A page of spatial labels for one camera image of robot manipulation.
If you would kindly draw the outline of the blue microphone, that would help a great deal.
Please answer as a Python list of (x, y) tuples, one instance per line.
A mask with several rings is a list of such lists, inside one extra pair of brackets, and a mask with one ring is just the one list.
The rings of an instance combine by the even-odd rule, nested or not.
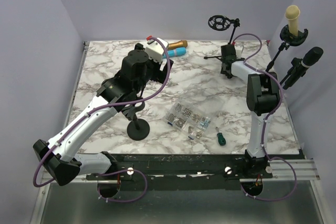
[(185, 47), (179, 47), (172, 50), (167, 50), (167, 55), (169, 58), (183, 56), (187, 53)]

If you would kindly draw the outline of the gold microphone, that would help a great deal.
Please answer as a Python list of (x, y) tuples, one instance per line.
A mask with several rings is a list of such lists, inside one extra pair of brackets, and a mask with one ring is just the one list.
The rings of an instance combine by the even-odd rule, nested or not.
[(188, 42), (186, 40), (180, 40), (177, 42), (169, 43), (168, 50), (174, 50), (176, 48), (184, 47), (186, 48), (188, 46)]

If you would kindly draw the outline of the black round-base clip stand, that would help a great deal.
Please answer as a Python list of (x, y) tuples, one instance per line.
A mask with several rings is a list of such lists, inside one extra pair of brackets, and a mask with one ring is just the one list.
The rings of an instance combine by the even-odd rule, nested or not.
[(144, 119), (139, 119), (136, 115), (137, 112), (145, 108), (145, 102), (141, 102), (138, 106), (135, 104), (127, 105), (122, 109), (122, 114), (130, 121), (127, 126), (127, 135), (130, 139), (141, 141), (145, 139), (149, 132), (149, 123)]

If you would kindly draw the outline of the cream microphone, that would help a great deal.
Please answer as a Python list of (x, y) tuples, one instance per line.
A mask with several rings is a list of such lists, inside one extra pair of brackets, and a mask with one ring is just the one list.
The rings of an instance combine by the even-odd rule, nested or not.
[(298, 18), (300, 16), (300, 9), (297, 5), (290, 5), (285, 11), (285, 18), (288, 21), (289, 32), (298, 36)]

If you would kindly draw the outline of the black microphone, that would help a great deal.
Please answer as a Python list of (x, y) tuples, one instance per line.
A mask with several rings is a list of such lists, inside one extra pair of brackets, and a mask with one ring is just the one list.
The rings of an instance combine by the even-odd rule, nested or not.
[(323, 53), (324, 51), (320, 47), (311, 48), (302, 58), (301, 63), (295, 67), (291, 76), (283, 83), (282, 88), (287, 90), (288, 88), (292, 87), (301, 77), (305, 75), (311, 66), (318, 62)]

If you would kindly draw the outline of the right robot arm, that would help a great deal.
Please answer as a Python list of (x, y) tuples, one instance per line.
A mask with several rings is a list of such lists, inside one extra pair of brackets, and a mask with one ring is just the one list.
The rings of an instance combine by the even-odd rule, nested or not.
[(244, 153), (241, 171), (252, 178), (268, 166), (265, 154), (272, 114), (280, 103), (280, 91), (276, 83), (277, 75), (264, 74), (248, 66), (243, 58), (237, 56), (235, 46), (221, 46), (221, 74), (227, 78), (237, 77), (247, 84), (246, 103), (251, 114), (250, 138)]

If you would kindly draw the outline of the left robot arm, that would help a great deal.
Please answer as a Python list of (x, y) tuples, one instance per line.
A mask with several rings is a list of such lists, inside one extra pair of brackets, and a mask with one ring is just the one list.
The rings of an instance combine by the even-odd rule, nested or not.
[(136, 44), (123, 58), (121, 69), (114, 77), (103, 81), (86, 108), (61, 132), (47, 141), (37, 140), (33, 149), (39, 159), (33, 184), (40, 187), (37, 175), (44, 168), (58, 185), (70, 183), (78, 175), (100, 174), (104, 179), (116, 175), (116, 166), (107, 152), (79, 154), (84, 142), (106, 121), (121, 112), (130, 121), (128, 135), (132, 139), (147, 137), (150, 127), (145, 120), (137, 119), (145, 99), (138, 96), (149, 81), (165, 86), (172, 60), (161, 66), (169, 43), (161, 38), (147, 38), (147, 45)]

